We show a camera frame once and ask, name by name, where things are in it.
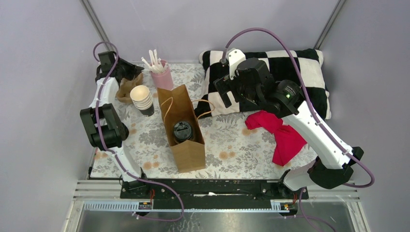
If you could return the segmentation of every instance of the red cloth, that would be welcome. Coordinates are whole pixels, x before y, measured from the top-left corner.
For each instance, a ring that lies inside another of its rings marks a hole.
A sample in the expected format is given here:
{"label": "red cloth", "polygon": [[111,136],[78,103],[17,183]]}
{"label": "red cloth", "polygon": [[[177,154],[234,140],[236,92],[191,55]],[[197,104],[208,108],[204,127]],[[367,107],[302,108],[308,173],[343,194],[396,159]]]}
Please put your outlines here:
{"label": "red cloth", "polygon": [[276,149],[272,162],[284,166],[306,144],[306,141],[291,126],[284,126],[283,120],[266,111],[259,111],[249,115],[245,121],[249,130],[263,127],[275,135]]}

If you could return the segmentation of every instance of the checkered pillow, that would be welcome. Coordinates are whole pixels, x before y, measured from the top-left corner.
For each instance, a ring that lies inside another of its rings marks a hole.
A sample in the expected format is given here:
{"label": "checkered pillow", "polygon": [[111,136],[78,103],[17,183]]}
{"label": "checkered pillow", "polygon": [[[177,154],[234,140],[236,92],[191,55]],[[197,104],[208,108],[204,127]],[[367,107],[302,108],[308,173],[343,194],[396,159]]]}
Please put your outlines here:
{"label": "checkered pillow", "polygon": [[[291,53],[296,60],[303,81],[305,82],[313,107],[322,118],[330,119],[329,92],[324,83],[321,71],[323,53],[314,49],[291,51]],[[287,79],[300,84],[286,51],[246,52],[245,56],[246,59],[258,58],[259,60],[265,61],[270,73],[276,81]],[[202,117],[260,110],[260,108],[252,103],[235,102],[231,92],[228,93],[228,96],[232,105],[225,108],[225,105],[213,84],[215,80],[229,74],[229,67],[222,67],[219,62],[221,57],[222,51],[205,51],[199,55],[199,61],[206,70],[205,81],[202,85],[202,99],[212,102],[216,108],[212,113]],[[199,116],[202,113],[210,111],[210,109],[211,107],[209,106],[209,103],[200,101],[195,109],[195,114]]]}

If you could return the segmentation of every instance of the table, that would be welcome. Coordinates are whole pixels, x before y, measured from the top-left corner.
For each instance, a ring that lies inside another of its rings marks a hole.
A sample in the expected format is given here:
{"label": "table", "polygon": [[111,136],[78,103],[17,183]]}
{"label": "table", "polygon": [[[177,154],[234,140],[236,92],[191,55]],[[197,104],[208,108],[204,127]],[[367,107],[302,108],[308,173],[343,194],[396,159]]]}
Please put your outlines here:
{"label": "table", "polygon": [[[174,86],[185,84],[190,98],[200,99],[205,76],[202,65],[171,64],[170,67]],[[274,135],[263,128],[246,128],[244,122],[254,112],[234,113],[199,120],[205,140],[206,168],[178,173],[162,124],[157,91],[149,73],[143,73],[143,83],[154,98],[154,115],[144,117],[132,104],[115,101],[113,105],[130,131],[123,142],[124,149],[131,153],[148,178],[279,179],[285,170],[306,165],[317,156],[305,145],[284,167],[273,164]],[[118,178],[120,175],[108,154],[97,151],[90,177]]]}

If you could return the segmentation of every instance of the pink cup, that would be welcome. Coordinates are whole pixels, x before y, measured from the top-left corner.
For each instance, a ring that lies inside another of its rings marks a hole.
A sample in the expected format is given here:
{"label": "pink cup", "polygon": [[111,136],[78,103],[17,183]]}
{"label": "pink cup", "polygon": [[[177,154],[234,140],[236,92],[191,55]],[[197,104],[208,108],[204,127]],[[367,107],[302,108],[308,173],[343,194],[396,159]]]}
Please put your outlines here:
{"label": "pink cup", "polygon": [[[165,60],[161,60],[162,66],[165,66],[167,62]],[[165,72],[156,74],[153,72],[151,73],[152,80],[154,81],[155,87],[157,88],[164,88],[167,90],[172,90],[174,88],[174,83],[172,81],[172,76],[171,76],[171,69],[169,68],[169,65]]]}

